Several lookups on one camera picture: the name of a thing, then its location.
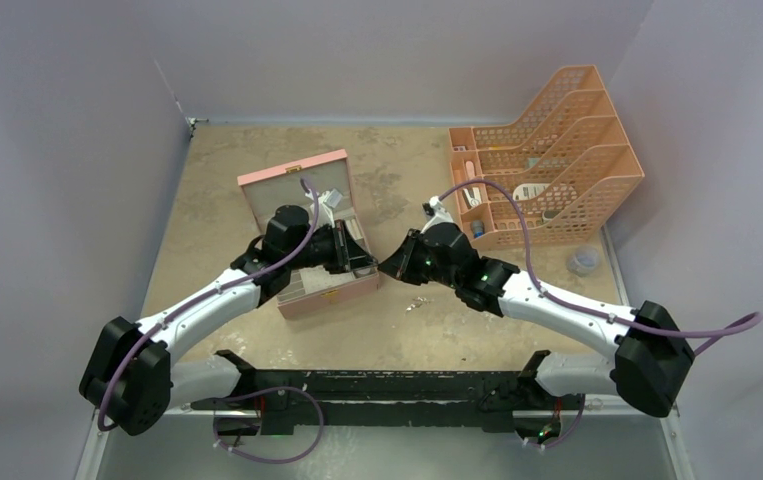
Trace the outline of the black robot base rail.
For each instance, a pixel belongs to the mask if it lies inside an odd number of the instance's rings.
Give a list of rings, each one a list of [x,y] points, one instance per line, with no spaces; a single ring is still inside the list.
[[[219,355],[238,369],[239,382],[227,394],[194,402],[193,409],[249,411],[265,435],[323,424],[536,436],[559,432],[559,414],[581,404],[578,395],[555,397],[537,384],[542,351],[522,369],[505,371],[262,369],[228,350]]]

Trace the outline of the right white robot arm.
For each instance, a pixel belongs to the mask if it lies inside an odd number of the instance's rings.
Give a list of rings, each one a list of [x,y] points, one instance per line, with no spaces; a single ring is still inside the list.
[[[549,353],[522,375],[518,392],[533,407],[558,396],[606,394],[664,418],[695,360],[663,306],[646,301],[631,308],[535,284],[520,267],[480,255],[453,223],[409,230],[379,270],[407,284],[442,284],[473,310],[529,321],[594,350],[593,355]]]

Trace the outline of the rhinestone earring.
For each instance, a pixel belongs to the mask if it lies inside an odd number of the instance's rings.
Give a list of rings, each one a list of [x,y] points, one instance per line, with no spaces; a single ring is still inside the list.
[[[405,312],[408,313],[414,311],[426,304],[429,304],[430,302],[431,300],[425,297],[415,297],[412,299],[412,302],[409,304],[409,306],[405,309]]]

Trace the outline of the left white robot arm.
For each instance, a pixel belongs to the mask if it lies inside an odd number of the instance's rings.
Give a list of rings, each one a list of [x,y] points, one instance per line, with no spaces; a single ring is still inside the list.
[[[344,220],[322,225],[303,207],[281,206],[263,234],[210,284],[137,322],[116,317],[106,323],[78,391],[97,408],[100,430],[139,435],[169,408],[178,359],[228,321],[276,297],[294,272],[321,267],[338,275],[376,264]]]

